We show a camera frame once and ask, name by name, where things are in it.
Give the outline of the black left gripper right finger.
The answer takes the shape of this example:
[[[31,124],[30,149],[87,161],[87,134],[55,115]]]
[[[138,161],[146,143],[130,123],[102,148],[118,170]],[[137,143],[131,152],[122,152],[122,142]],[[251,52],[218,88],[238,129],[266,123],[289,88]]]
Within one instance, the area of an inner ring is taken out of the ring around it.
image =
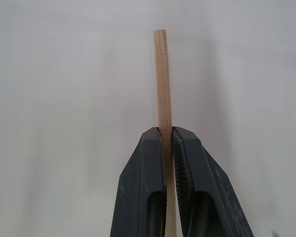
[[[176,190],[183,236],[251,237],[229,177],[191,131],[173,128]]]

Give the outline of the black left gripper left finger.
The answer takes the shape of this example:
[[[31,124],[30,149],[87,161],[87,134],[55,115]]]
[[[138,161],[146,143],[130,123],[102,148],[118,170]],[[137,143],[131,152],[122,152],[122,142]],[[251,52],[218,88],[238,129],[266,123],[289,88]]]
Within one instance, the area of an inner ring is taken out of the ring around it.
[[[144,132],[120,174],[112,218],[112,237],[163,237],[167,185],[158,128]]]

